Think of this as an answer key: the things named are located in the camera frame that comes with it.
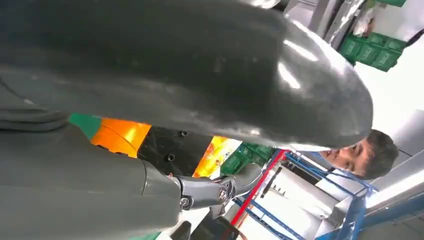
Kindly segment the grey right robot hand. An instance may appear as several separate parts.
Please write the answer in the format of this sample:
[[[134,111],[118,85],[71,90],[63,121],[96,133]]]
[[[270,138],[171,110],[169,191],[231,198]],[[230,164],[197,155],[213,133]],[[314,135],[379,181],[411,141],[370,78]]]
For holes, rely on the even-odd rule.
[[[166,176],[91,144],[80,113],[322,151],[366,138],[373,102],[315,33],[233,0],[0,3],[0,237],[129,240],[247,193],[253,165]]]

